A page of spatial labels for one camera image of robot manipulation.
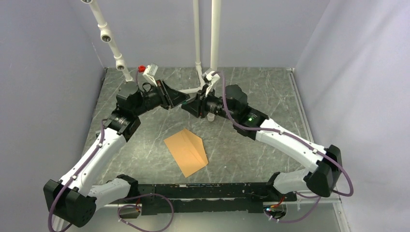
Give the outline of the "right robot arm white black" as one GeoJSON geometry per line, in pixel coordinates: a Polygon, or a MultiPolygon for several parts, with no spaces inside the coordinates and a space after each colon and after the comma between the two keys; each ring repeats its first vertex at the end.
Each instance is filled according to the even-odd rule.
{"type": "Polygon", "coordinates": [[[329,197],[342,171],[341,152],[334,145],[324,147],[307,141],[284,129],[273,119],[248,104],[248,97],[238,85],[225,88],[225,98],[213,93],[196,96],[182,104],[182,109],[195,117],[211,113],[232,118],[233,128],[241,135],[270,145],[304,167],[290,173],[274,173],[266,183],[266,194],[273,201],[285,194],[309,190],[320,197],[329,197]]]}

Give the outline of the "brown paper envelope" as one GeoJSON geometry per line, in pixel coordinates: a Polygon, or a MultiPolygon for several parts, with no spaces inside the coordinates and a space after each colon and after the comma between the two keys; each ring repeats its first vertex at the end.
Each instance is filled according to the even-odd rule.
{"type": "Polygon", "coordinates": [[[208,165],[203,140],[183,129],[164,140],[185,178],[208,165]]]}

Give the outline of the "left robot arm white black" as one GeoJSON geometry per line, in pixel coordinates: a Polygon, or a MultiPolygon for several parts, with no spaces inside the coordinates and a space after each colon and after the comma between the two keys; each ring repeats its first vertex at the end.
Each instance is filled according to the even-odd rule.
{"type": "Polygon", "coordinates": [[[175,90],[162,80],[156,81],[149,90],[140,88],[136,82],[126,82],[116,95],[116,107],[107,119],[100,123],[101,132],[96,141],[58,181],[50,179],[43,191],[49,210],[48,229],[52,232],[53,216],[83,227],[102,206],[123,199],[132,203],[138,199],[138,181],[121,174],[114,180],[93,188],[102,169],[133,136],[141,121],[139,116],[156,108],[166,110],[177,107],[189,99],[189,95],[175,90]]]}

